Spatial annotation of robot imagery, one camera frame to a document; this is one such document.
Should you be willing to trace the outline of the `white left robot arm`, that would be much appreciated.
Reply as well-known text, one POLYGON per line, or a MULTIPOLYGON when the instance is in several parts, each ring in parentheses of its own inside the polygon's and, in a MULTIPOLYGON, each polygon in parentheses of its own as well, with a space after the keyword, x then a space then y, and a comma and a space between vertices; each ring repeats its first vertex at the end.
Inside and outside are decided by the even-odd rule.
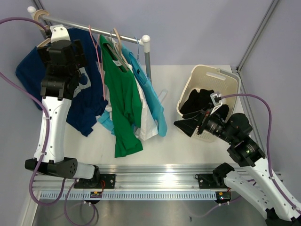
POLYGON ((71 41, 63 25, 51 26, 50 45, 38 48, 46 66, 41 82, 42 122, 34 157, 25 161, 25 168, 34 173, 78 179, 78 183, 95 188, 100 185, 99 168, 64 155, 66 119, 74 91, 79 85, 80 68, 87 65, 79 40, 71 41))

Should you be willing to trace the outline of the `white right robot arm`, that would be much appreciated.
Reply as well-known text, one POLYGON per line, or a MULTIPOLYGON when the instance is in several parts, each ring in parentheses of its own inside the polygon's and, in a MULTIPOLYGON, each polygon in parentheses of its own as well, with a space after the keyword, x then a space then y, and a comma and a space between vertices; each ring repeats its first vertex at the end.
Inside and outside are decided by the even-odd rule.
POLYGON ((185 115, 182 120, 175 121, 174 125, 189 137, 195 131, 207 131, 228 143, 230 146, 227 151, 231 159, 255 180, 260 189, 241 178, 227 163, 213 170, 216 186, 236 190, 261 213, 269 226, 301 224, 300 202, 284 187, 270 167, 265 153, 250 138, 253 128, 243 113, 235 113, 228 121, 224 121, 217 113, 200 110, 185 115))

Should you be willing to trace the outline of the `black t shirt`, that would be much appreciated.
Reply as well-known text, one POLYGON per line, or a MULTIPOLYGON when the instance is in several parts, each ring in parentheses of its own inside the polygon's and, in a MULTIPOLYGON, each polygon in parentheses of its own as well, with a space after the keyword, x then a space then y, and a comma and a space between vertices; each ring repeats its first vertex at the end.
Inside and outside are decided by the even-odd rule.
MULTIPOLYGON (((204 109, 204 108, 207 109, 207 106, 212 103, 212 100, 210 98, 210 95, 212 93, 214 93, 214 90, 206 90, 206 89, 201 89, 200 91, 197 91, 196 89, 192 90, 188 97, 188 100, 181 107, 180 113, 184 115, 186 113, 195 112, 200 109, 204 109)), ((226 120, 228 113, 229 113, 229 106, 226 104, 223 104, 215 112, 215 114, 218 114, 219 117, 223 120, 226 120)))

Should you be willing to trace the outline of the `pink wire hanger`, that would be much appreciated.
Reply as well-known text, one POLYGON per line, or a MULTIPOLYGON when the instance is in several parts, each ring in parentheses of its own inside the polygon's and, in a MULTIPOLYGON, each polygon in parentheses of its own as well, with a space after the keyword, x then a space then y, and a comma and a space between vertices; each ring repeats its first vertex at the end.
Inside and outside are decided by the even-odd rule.
POLYGON ((98 35, 98 39, 97 41, 95 41, 93 35, 92 35, 92 29, 91 29, 91 26, 89 25, 88 26, 88 30, 89 30, 89 34, 90 34, 90 38, 92 40, 92 43, 93 43, 93 46, 95 48, 95 52, 96 52, 96 57, 97 57, 97 64, 98 64, 98 69, 99 69, 99 73, 100 73, 100 76, 101 76, 101 81, 102 81, 102 87, 103 87, 103 98, 104 100, 106 100, 106 94, 105 94, 105 84, 104 84, 104 77, 103 77, 103 68, 101 66, 101 54, 99 54, 99 51, 98 51, 98 44, 99 44, 99 38, 100 36, 98 35))

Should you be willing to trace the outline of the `light blue wire hanger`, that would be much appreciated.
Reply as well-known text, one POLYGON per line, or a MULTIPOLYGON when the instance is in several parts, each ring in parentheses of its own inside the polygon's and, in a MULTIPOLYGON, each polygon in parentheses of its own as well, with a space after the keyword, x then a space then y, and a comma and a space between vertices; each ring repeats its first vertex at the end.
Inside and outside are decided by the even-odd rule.
POLYGON ((151 45, 150 45, 150 36, 149 35, 143 35, 140 39, 137 39, 134 37, 137 43, 137 61, 139 60, 139 53, 140 53, 140 46, 143 47, 144 52, 144 59, 145 59, 145 67, 146 67, 146 74, 149 80, 151 80, 151 59, 150 59, 150 51, 151 51, 151 45))

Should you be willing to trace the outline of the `light blue t shirt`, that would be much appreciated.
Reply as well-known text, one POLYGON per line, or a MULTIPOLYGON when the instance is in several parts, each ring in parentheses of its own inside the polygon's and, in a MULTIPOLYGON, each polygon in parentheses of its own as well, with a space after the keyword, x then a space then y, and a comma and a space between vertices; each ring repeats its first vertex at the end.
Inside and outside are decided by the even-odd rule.
POLYGON ((147 140, 165 136, 167 125, 164 108, 151 81, 144 74, 132 52, 122 48, 119 56, 116 42, 100 37, 101 75, 108 88, 109 104, 98 121, 118 141, 147 140))

